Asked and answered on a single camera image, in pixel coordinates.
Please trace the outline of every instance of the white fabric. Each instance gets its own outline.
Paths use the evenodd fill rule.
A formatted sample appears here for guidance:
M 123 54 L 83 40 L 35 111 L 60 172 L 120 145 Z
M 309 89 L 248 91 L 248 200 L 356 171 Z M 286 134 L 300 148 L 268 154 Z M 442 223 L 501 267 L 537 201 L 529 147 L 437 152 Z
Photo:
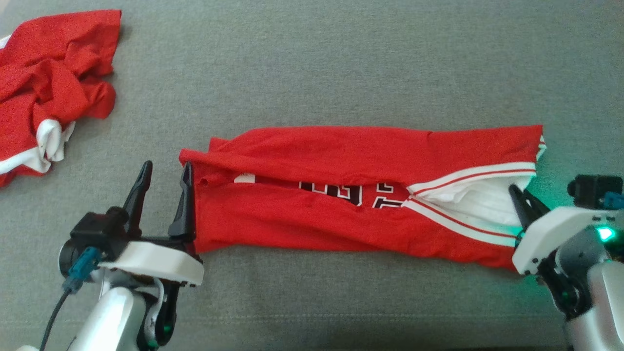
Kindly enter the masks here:
M 0 49 L 4 48 L 6 46 L 6 43 L 9 41 L 9 38 L 11 36 L 6 36 L 2 39 L 0 39 Z
M 544 136 L 540 137 L 540 142 L 542 142 L 542 143 L 539 145 L 540 149 L 537 151 L 537 160 L 538 161 L 540 160 L 540 157 L 542 155 L 544 155 L 544 151 L 546 151 L 546 142 L 544 141 Z
M 480 221 L 473 217 L 449 212 L 435 205 L 415 200 L 405 201 L 402 207 L 414 210 L 434 222 L 471 239 L 495 245 L 510 247 L 515 245 L 515 238 L 512 237 L 514 234 L 513 228 L 505 228 L 501 225 L 497 228 L 494 223 L 479 223 Z
M 519 226 L 520 221 L 509 195 L 509 186 L 516 184 L 520 190 L 524 190 L 531 178 L 530 174 L 520 173 L 515 176 L 479 179 L 442 187 L 415 198 L 474 218 L 501 225 Z
M 234 178 L 234 183 L 255 183 L 256 175 L 251 173 L 243 173 Z
M 18 166 L 24 165 L 40 173 L 50 169 L 50 161 L 65 158 L 65 143 L 74 132 L 75 122 L 71 122 L 63 131 L 58 121 L 46 119 L 37 128 L 37 147 L 20 152 L 0 161 L 0 174 L 5 174 Z

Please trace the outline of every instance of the white stripe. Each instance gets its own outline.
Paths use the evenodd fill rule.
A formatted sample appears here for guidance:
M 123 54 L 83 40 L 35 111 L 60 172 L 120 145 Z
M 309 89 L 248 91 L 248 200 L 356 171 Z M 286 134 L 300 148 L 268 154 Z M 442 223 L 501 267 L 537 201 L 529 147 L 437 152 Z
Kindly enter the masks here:
M 517 169 L 532 169 L 532 171 L 493 173 L 493 174 L 483 174 L 483 175 L 476 175 L 474 177 L 470 177 L 474 174 L 479 174 L 479 173 L 513 171 Z M 494 164 L 490 166 L 479 166 L 479 167 L 462 169 L 461 171 L 453 172 L 451 174 L 445 175 L 444 177 L 438 178 L 436 180 L 432 180 L 430 182 L 416 183 L 416 184 L 410 185 L 409 187 L 407 187 L 407 189 L 413 194 L 423 189 L 438 187 L 440 185 L 450 183 L 450 182 L 452 182 L 451 184 L 455 185 L 455 184 L 461 184 L 464 182 L 472 182 L 477 179 L 486 179 L 486 178 L 494 178 L 494 177 L 509 177 L 509 176 L 514 176 L 514 177 L 529 176 L 530 178 L 534 175 L 535 175 L 535 163 L 533 162 L 509 162 L 505 164 Z M 453 182 L 454 180 L 457 180 L 463 177 L 468 177 L 468 178 L 459 180 L 457 182 Z
M 455 215 L 452 215 L 436 207 L 435 205 L 432 205 L 429 203 L 427 203 L 427 205 L 439 210 L 440 212 L 444 213 L 445 215 L 448 215 L 449 217 L 459 220 Z M 460 225 L 457 222 L 454 222 L 442 215 L 439 215 L 435 213 L 434 211 L 428 209 L 427 207 L 424 207 L 421 204 L 418 204 L 417 202 L 408 200 L 403 203 L 402 207 L 407 207 L 408 209 L 414 210 L 424 215 L 425 217 L 433 220 L 434 222 L 442 225 L 443 227 L 448 228 L 465 237 L 478 240 L 481 242 L 487 242 L 487 243 L 494 244 L 494 245 L 502 245 L 502 246 L 509 246 L 509 247 L 513 247 L 515 245 L 515 238 L 486 234 L 486 233 L 479 232 L 477 230 L 474 230 L 468 227 L 464 227 L 463 225 Z M 488 230 L 489 232 L 500 232 L 499 230 L 490 230 L 490 229 L 484 229 L 484 230 Z M 501 234 L 513 235 L 513 233 L 501 233 Z
M 65 158 L 65 142 L 69 140 L 75 126 L 76 123 L 71 122 L 62 131 L 58 121 L 43 120 L 37 127 L 37 146 L 0 161 L 0 174 L 8 173 L 21 165 L 39 173 L 46 173 L 50 169 L 50 161 L 61 161 Z
M 6 36 L 2 39 L 0 39 L 0 49 L 4 49 L 4 47 L 6 46 L 6 43 L 9 42 L 9 38 L 11 36 Z
M 40 155 L 38 147 L 33 147 L 0 161 L 0 174 L 8 173 L 21 165 L 39 173 L 45 173 L 50 169 L 50 162 Z
M 541 136 L 540 138 L 541 142 L 545 142 L 544 141 L 544 136 Z M 539 161 L 540 157 L 544 154 L 544 151 L 546 151 L 546 144 L 540 144 L 539 145 L 539 150 L 537 151 L 537 160 Z

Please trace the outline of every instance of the jersey lettering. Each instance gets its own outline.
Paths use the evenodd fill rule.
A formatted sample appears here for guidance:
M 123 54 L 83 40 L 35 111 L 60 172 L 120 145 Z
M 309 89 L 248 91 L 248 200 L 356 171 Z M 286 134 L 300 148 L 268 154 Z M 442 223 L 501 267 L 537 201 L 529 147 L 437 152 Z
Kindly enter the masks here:
M 377 196 L 373 207 L 376 209 L 382 209 L 384 207 L 400 207 L 403 201 L 389 200 L 385 196 Z
M 387 192 L 392 194 L 394 192 L 394 187 L 387 185 L 386 183 L 379 183 L 377 184 L 377 192 Z
M 355 206 L 362 205 L 362 187 L 360 185 L 342 185 L 340 187 L 335 185 L 325 185 L 322 190 L 314 183 L 300 182 L 299 188 L 311 192 L 317 192 L 320 194 L 326 194 L 333 197 L 339 197 L 346 199 Z

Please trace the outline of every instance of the red jersey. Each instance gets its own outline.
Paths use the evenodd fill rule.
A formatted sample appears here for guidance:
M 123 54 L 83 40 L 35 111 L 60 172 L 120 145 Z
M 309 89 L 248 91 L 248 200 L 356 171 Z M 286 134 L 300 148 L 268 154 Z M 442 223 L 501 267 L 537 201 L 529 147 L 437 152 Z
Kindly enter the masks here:
M 59 14 L 21 24 L 0 39 L 0 187 L 41 176 L 65 158 L 76 120 L 106 118 L 120 10 Z
M 183 150 L 194 168 L 199 251 L 229 244 L 395 250 L 513 269 L 541 126 L 431 132 L 255 129 Z

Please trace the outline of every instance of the blue connector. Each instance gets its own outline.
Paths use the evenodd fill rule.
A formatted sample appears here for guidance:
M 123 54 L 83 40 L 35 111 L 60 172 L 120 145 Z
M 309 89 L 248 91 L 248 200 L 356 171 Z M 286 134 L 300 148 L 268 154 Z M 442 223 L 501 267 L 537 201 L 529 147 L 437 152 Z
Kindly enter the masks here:
M 608 210 L 624 209 L 624 195 L 608 191 L 605 194 L 605 208 Z
M 75 295 L 82 287 L 91 272 L 97 269 L 97 265 L 102 261 L 102 252 L 93 246 L 89 246 L 78 257 L 78 260 L 69 269 L 69 276 L 63 282 L 63 290 Z

